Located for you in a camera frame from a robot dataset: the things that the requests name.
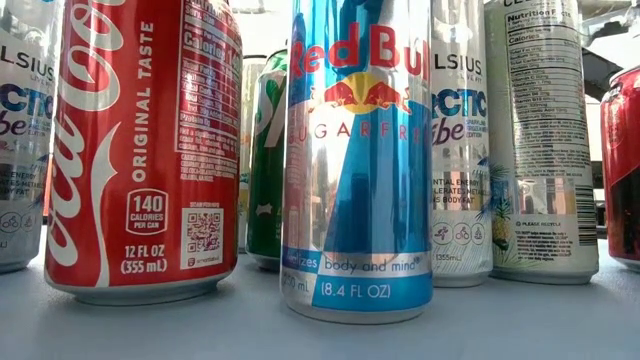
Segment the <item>Red Bull sugarfree can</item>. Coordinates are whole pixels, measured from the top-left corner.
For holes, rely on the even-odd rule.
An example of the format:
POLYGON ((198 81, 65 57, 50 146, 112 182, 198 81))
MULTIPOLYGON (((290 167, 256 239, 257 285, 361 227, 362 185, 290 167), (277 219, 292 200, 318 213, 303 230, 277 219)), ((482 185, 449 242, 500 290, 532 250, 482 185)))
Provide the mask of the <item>Red Bull sugarfree can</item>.
POLYGON ((304 316, 385 324, 433 295, 431 0, 293 0, 280 290, 304 316))

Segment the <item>white Celsius can yellow base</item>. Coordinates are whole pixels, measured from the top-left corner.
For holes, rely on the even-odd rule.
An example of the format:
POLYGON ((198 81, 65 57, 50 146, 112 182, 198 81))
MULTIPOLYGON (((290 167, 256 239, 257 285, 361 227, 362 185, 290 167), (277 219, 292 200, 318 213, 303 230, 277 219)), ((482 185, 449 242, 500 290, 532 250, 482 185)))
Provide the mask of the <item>white Celsius can yellow base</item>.
POLYGON ((249 177, 251 170, 251 141, 254 125, 254 95, 256 80, 265 67, 266 55, 245 55, 243 57, 240 162, 239 162, 239 205, 238 205, 238 245, 239 252, 245 252, 248 207, 249 177))
POLYGON ((599 270, 577 0, 488 0, 492 276, 581 285, 599 270))

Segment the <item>Celsius Arctic Vibe can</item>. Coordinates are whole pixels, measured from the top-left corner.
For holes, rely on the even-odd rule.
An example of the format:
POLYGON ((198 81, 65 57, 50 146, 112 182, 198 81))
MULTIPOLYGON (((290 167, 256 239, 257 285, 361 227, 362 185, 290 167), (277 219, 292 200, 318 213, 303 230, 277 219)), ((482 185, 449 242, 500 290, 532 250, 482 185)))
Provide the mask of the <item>Celsius Arctic Vibe can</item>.
POLYGON ((64 0, 0 0, 0 274, 39 252, 64 0))
POLYGON ((433 283, 482 284, 493 268, 483 0, 432 0, 433 283))

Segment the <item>red Coca-Cola can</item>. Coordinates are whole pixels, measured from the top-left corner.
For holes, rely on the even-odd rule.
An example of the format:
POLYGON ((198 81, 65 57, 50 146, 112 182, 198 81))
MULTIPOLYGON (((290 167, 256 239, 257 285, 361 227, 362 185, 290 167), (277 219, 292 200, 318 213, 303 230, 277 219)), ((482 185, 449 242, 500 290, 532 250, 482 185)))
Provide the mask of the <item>red Coca-Cola can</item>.
POLYGON ((44 277, 97 305, 213 291, 238 257, 229 0, 65 0, 44 277))
POLYGON ((640 65, 609 85, 600 104, 609 255, 640 273, 640 65))

